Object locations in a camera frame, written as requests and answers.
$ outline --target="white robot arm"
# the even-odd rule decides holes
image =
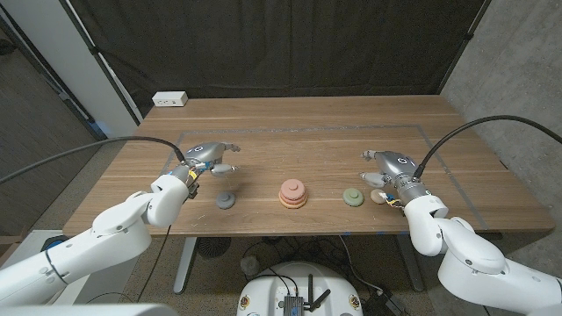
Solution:
[[[362,173],[362,179],[374,187],[391,184],[398,191],[415,249],[428,256],[445,253],[438,276],[452,294],[524,314],[562,312],[562,280],[506,259],[464,219],[445,219],[449,209],[413,178],[416,165],[411,158],[373,150],[362,157],[376,159],[381,170]]]
[[[0,306],[44,303],[67,284],[140,255],[151,241],[146,224],[171,225],[187,198],[197,195],[201,173],[235,170],[222,163],[225,149],[240,150],[219,142],[195,146],[184,162],[151,184],[152,192],[134,193],[99,214],[91,229],[0,270]]]

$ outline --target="white wall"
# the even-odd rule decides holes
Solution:
[[[107,137],[137,128],[58,0],[0,0]]]

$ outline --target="wooden table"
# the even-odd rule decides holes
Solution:
[[[240,167],[227,178],[203,174],[194,200],[185,203],[170,234],[185,236],[403,233],[398,209],[376,205],[358,176],[378,170],[359,155],[392,150],[420,162],[463,119],[439,96],[285,97],[192,99],[183,108],[154,108],[137,135],[175,142],[183,150],[206,141],[238,144],[224,162]],[[91,227],[103,210],[123,202],[176,165],[169,148],[128,142],[63,228],[67,235]],[[298,210],[277,199],[281,183],[298,178],[309,199]],[[450,208],[449,216],[491,232],[548,231],[547,211],[507,170],[474,131],[448,141],[435,155],[423,182]],[[357,188],[365,202],[347,206],[343,191]],[[215,206],[221,191],[237,196],[228,210]],[[166,228],[150,227],[154,235]]]

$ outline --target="power outlet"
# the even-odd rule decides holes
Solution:
[[[184,106],[187,102],[185,91],[158,91],[152,97],[155,106]]]

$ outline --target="black cord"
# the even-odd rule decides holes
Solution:
[[[122,297],[128,299],[130,303],[133,302],[133,300],[132,300],[131,298],[129,298],[127,295],[125,295],[125,293],[120,293],[120,292],[107,292],[107,293],[100,294],[100,295],[94,297],[93,299],[91,299],[91,300],[89,300],[88,302],[86,302],[86,304],[88,304],[89,302],[93,301],[93,300],[96,299],[96,298],[101,298],[101,297],[103,297],[104,295],[109,295],[109,294],[119,294],[120,296],[122,296]]]
[[[168,226],[168,232],[166,232],[166,236],[164,237],[164,241],[162,242],[162,246],[160,247],[160,251],[158,252],[158,255],[156,256],[155,265],[152,266],[152,269],[150,270],[150,274],[148,274],[147,281],[142,286],[142,290],[140,290],[139,297],[137,298],[137,303],[139,303],[141,301],[142,293],[147,288],[148,281],[150,281],[150,277],[155,272],[156,264],[158,264],[158,259],[160,259],[160,255],[162,254],[162,251],[164,250],[164,245],[166,244],[166,240],[168,239],[168,236],[169,236],[169,230],[171,228],[172,228],[172,225]]]
[[[297,286],[297,283],[295,282],[295,280],[293,280],[292,278],[290,278],[290,277],[288,277],[288,276],[281,276],[281,275],[275,275],[275,274],[272,274],[272,275],[259,275],[259,276],[253,277],[252,279],[250,279],[250,280],[248,280],[248,281],[253,281],[253,280],[256,280],[257,278],[260,278],[260,277],[279,277],[279,278],[281,278],[281,281],[283,281],[282,277],[284,277],[284,278],[286,278],[286,279],[289,279],[289,280],[292,281],[293,284],[295,284],[295,289],[296,289],[295,293],[297,294],[297,296],[299,295],[299,287]]]
[[[386,294],[385,292],[383,292],[383,294],[386,296],[386,299],[388,299],[389,302],[393,303],[394,307],[396,307],[396,309],[398,309],[399,311],[405,313],[406,315],[409,315],[410,313],[407,312],[406,307],[404,307],[404,310],[400,309],[396,304],[394,304],[394,301],[392,301],[389,297],[388,294]]]
[[[439,140],[431,148],[431,150],[429,150],[429,152],[428,152],[428,154],[426,154],[425,158],[423,158],[423,161],[420,163],[420,165],[418,166],[418,168],[414,172],[414,178],[420,179],[422,177],[423,170],[425,169],[426,164],[428,164],[429,158],[431,158],[431,156],[437,151],[437,149],[439,149],[439,147],[442,144],[445,143],[445,141],[449,140],[450,138],[457,135],[458,133],[463,132],[465,129],[468,129],[468,128],[473,127],[475,125],[478,125],[480,123],[494,121],[494,120],[513,120],[513,121],[517,121],[517,122],[527,124],[529,126],[533,126],[536,129],[540,130],[541,132],[544,132],[547,135],[551,136],[555,141],[562,144],[562,137],[560,137],[559,135],[557,135],[555,132],[551,131],[550,129],[548,129],[548,128],[546,128],[546,127],[544,127],[544,126],[538,124],[537,122],[532,121],[528,118],[521,118],[521,117],[514,116],[514,115],[495,115],[495,116],[489,116],[489,117],[485,117],[485,118],[478,118],[478,119],[473,120],[472,122],[468,122],[468,123],[464,124],[463,126],[460,126],[459,128],[457,128],[454,131],[445,135],[445,137],[441,138],[441,140]]]
[[[0,179],[0,184],[8,182],[11,179],[15,178],[16,176],[23,175],[25,172],[27,172],[29,170],[35,169],[35,168],[37,168],[41,165],[44,165],[48,162],[52,162],[54,160],[57,160],[59,158],[67,156],[69,154],[74,154],[74,153],[81,152],[81,151],[83,151],[85,149],[88,149],[88,148],[92,148],[92,147],[95,147],[95,146],[100,146],[100,145],[104,145],[104,144],[108,144],[108,143],[112,143],[112,142],[116,142],[116,141],[122,141],[122,140],[144,140],[144,141],[153,141],[153,142],[161,143],[161,144],[164,144],[166,146],[172,147],[172,149],[174,149],[174,152],[176,153],[177,159],[180,162],[183,162],[185,160],[185,157],[184,157],[184,154],[182,153],[182,151],[176,145],[170,143],[167,140],[161,140],[159,138],[148,137],[148,136],[124,136],[124,137],[117,137],[117,138],[109,139],[109,140],[96,141],[95,143],[91,143],[91,144],[88,144],[88,145],[76,147],[74,149],[67,150],[63,153],[52,155],[52,156],[50,156],[46,159],[43,159],[42,161],[35,162],[34,164],[31,164],[31,165],[29,165],[25,168],[22,168],[18,171],[12,172],[8,176],[3,177],[2,179]]]
[[[258,241],[257,243],[255,243],[255,244],[251,245],[250,247],[248,247],[248,249],[246,249],[246,251],[244,251],[244,255],[242,255],[242,258],[245,258],[245,257],[246,257],[246,255],[248,254],[248,251],[249,251],[251,248],[253,248],[253,247],[255,247],[255,246],[258,246],[258,245],[261,245],[261,244],[269,245],[269,244],[268,244],[267,242],[265,242],[265,241]],[[274,247],[274,248],[275,248],[275,250],[277,251],[277,255],[279,255],[279,260],[280,260],[280,261],[283,261],[283,256],[281,255],[281,252],[279,251],[279,249],[277,249],[277,247]]]
[[[273,272],[274,275],[278,276],[278,277],[281,279],[281,281],[283,281],[283,279],[281,278],[281,276],[280,276],[277,272],[275,272],[272,268],[268,268],[268,269],[269,269],[271,272]],[[297,283],[295,282],[295,280],[291,279],[291,278],[288,277],[288,276],[283,276],[283,277],[288,278],[289,280],[292,281],[293,284],[295,284],[295,296],[298,297],[298,296],[299,296],[299,287],[297,286]]]

